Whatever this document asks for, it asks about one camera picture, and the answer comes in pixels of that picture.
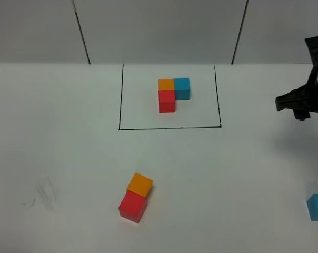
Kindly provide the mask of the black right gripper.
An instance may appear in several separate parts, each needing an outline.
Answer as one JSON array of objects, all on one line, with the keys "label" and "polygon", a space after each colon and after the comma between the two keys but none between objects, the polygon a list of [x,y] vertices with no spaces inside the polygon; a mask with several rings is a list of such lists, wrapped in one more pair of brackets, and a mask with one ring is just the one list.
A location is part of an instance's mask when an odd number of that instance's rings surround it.
[{"label": "black right gripper", "polygon": [[318,65],[312,69],[306,85],[276,97],[275,104],[277,111],[292,109],[299,121],[308,119],[310,112],[318,113]]}]

